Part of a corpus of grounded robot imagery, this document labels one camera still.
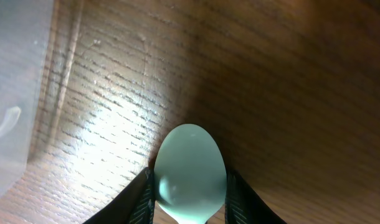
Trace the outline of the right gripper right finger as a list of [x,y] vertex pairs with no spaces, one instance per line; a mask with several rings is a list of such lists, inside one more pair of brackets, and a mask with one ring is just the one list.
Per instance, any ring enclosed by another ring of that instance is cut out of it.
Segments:
[[286,224],[243,177],[227,169],[225,224]]

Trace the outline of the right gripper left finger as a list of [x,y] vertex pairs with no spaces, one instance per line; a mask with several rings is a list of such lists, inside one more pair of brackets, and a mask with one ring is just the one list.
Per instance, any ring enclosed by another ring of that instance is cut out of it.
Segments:
[[154,172],[146,167],[84,224],[152,224],[154,208]]

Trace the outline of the mint green plastic spoon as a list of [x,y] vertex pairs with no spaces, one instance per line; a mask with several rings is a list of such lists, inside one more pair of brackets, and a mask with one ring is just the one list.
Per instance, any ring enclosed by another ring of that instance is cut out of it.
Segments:
[[163,140],[154,165],[156,201],[178,223],[206,223],[224,204],[227,172],[212,136],[182,124]]

